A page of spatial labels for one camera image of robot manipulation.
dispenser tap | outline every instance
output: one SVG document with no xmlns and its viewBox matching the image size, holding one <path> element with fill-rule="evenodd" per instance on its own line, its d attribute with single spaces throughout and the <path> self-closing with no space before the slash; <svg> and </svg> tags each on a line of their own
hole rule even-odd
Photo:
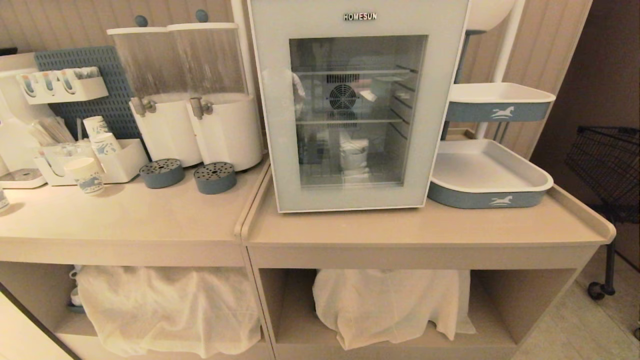
<svg viewBox="0 0 640 360">
<path fill-rule="evenodd" d="M 133 105 L 133 110 L 136 114 L 141 117 L 145 117 L 147 112 L 155 113 L 156 112 L 156 102 L 153 100 L 141 100 L 139 97 L 131 98 L 131 105 Z"/>
<path fill-rule="evenodd" d="M 202 120 L 204 114 L 213 114 L 213 102 L 202 100 L 201 97 L 192 97 L 189 99 L 191 103 L 191 109 L 193 110 L 193 116 Z"/>
</svg>

pegboard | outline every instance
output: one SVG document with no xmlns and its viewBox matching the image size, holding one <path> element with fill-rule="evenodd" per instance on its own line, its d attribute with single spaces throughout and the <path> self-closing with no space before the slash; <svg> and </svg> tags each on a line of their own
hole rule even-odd
<svg viewBox="0 0 640 360">
<path fill-rule="evenodd" d="M 133 92 L 113 46 L 42 51 L 35 54 L 35 60 L 40 71 L 89 66 L 97 66 L 100 69 L 109 96 L 88 101 L 49 104 L 57 116 L 65 119 L 65 125 L 74 136 L 77 134 L 76 118 L 85 119 L 100 115 L 104 117 L 116 138 L 142 139 L 129 108 Z"/>
</svg>

cooling fan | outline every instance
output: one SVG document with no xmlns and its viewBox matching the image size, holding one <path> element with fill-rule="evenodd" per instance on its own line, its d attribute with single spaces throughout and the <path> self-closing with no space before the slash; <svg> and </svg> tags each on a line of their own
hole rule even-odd
<svg viewBox="0 0 640 360">
<path fill-rule="evenodd" d="M 350 110 L 356 104 L 358 96 L 355 90 L 347 84 L 337 85 L 329 93 L 329 105 L 334 110 Z"/>
</svg>

mini fridge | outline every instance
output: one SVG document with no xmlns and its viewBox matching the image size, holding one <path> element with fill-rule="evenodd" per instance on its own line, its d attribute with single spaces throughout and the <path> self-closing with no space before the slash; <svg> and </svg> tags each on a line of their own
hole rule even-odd
<svg viewBox="0 0 640 360">
<path fill-rule="evenodd" d="M 468 0 L 251 0 L 281 213 L 423 206 Z"/>
</svg>

white cloth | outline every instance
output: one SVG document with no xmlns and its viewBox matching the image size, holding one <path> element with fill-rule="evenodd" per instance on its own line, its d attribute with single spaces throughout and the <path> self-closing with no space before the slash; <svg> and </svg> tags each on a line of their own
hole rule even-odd
<svg viewBox="0 0 640 360">
<path fill-rule="evenodd" d="M 316 312 L 344 350 L 422 336 L 429 321 L 450 340 L 476 332 L 468 270 L 319 270 Z"/>
<path fill-rule="evenodd" d="M 242 268 L 85 266 L 76 280 L 100 342 L 121 356 L 147 350 L 234 355 L 260 340 Z"/>
</svg>

